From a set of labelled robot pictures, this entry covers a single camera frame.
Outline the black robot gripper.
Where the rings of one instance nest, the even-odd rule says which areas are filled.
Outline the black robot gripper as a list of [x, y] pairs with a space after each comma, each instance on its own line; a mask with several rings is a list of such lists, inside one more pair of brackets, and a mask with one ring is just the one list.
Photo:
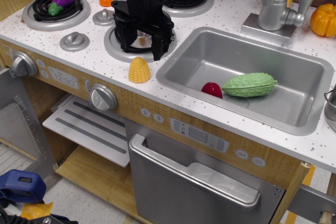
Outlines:
[[162, 7], [166, 0], [124, 0], [111, 3], [115, 10], [115, 35], [124, 52], [133, 52], [132, 44], [138, 31], [152, 36], [151, 51], [154, 61], [168, 52], [174, 40], [174, 23], [164, 14]]

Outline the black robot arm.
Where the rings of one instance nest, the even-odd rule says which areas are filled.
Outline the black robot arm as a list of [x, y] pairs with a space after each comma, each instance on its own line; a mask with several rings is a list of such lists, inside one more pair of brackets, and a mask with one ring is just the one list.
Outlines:
[[168, 52], [173, 35], [174, 23], [162, 7], [167, 0], [113, 1], [116, 35], [121, 48], [129, 52], [131, 45], [142, 31], [152, 37], [153, 59], [158, 61]]

